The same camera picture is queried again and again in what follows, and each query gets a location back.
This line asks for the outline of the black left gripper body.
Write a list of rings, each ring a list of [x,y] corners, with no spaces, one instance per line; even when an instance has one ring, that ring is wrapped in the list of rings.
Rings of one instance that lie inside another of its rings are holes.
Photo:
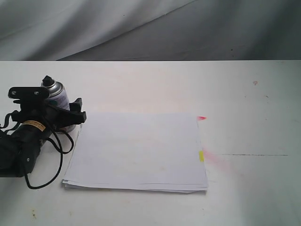
[[[37,125],[41,131],[44,131],[46,127],[61,129],[61,108],[50,101],[18,98],[13,102],[20,105],[20,111],[13,111],[13,121],[16,122],[13,131],[21,125]]]

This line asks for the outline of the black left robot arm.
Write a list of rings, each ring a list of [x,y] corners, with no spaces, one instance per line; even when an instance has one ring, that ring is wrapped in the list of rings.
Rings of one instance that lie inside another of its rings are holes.
[[[82,99],[69,104],[69,110],[50,104],[45,100],[16,100],[20,111],[10,114],[16,126],[0,132],[0,176],[23,177],[31,173],[41,148],[50,136],[62,133],[72,125],[86,121],[86,113],[81,110]]]

